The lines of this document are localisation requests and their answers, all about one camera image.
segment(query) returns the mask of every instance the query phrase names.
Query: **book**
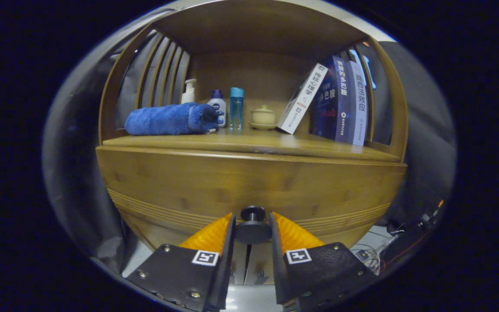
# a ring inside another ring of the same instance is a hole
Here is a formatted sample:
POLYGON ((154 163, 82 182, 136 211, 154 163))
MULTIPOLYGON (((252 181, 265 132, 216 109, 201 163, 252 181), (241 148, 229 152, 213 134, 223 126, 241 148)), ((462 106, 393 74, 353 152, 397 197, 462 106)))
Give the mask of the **book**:
POLYGON ((279 117, 277 128, 289 134, 294 134, 307 108, 311 105, 311 101, 313 101, 326 73, 327 68, 324 65, 319 63, 315 65, 303 83, 299 85, 299 88, 293 94, 290 101, 288 101, 288 105, 286 105, 284 112, 279 117))
POLYGON ((363 146, 367 123, 365 77, 359 65, 333 56, 312 109, 311 134, 363 146))

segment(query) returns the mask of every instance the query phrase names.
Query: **red wire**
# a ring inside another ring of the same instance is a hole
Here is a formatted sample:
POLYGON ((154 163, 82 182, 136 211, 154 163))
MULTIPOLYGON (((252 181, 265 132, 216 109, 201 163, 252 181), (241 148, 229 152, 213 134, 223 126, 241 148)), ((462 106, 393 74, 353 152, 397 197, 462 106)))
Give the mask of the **red wire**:
POLYGON ((400 252, 400 254, 399 254, 399 255, 397 255, 397 256, 395 256, 395 257, 393 257, 393 258, 392 258, 392 260, 390 260, 390 261, 386 262, 386 263, 384 264, 384 269, 386 269, 386 266, 387 266, 388 264, 390 264, 390 262, 394 261, 397 257, 399 257, 399 256, 403 255, 406 251, 408 251, 408 250, 409 250, 409 249, 411 249, 413 246, 415 246, 418 242, 420 242, 420 241, 421 241, 421 239, 422 239, 423 237, 424 237, 424 235, 422 235, 420 239, 418 239, 416 242, 414 242, 414 243, 413 243, 413 245, 411 245, 410 247, 407 247, 407 249, 406 249, 406 250, 404 250, 404 251, 400 252))

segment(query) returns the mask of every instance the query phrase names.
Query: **black background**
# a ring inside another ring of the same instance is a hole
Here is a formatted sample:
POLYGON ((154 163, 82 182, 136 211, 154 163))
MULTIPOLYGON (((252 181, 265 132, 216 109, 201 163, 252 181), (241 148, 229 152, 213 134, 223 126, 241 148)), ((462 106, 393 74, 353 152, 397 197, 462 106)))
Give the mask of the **black background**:
MULTIPOLYGON (((439 231, 346 310, 499 310, 499 3, 339 2, 414 52, 459 136, 439 231)), ((0 2, 0 310, 159 310, 91 264, 55 220, 40 166, 61 83, 106 36, 163 2, 0 2)))

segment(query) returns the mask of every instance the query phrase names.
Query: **black knob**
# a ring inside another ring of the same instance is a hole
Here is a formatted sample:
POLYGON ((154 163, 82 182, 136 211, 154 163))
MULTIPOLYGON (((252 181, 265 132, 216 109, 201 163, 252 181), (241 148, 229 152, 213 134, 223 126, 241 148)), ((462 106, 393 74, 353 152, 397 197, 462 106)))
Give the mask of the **black knob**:
POLYGON ((242 209, 240 216, 244 222, 236 226, 237 241, 244 244, 261 244, 269 241, 272 236, 271 227, 263 223, 265 209, 258 206, 249 206, 242 209))

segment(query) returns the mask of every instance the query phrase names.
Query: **blue cap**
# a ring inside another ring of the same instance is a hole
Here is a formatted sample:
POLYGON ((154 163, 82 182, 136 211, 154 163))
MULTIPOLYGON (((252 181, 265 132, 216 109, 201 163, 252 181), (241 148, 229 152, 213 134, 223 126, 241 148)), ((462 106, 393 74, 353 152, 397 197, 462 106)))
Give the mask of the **blue cap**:
POLYGON ((212 99, 222 99, 222 93, 220 89, 211 90, 211 98, 212 99))
POLYGON ((243 98, 244 97, 244 89, 231 87, 230 88, 230 97, 232 98, 243 98))

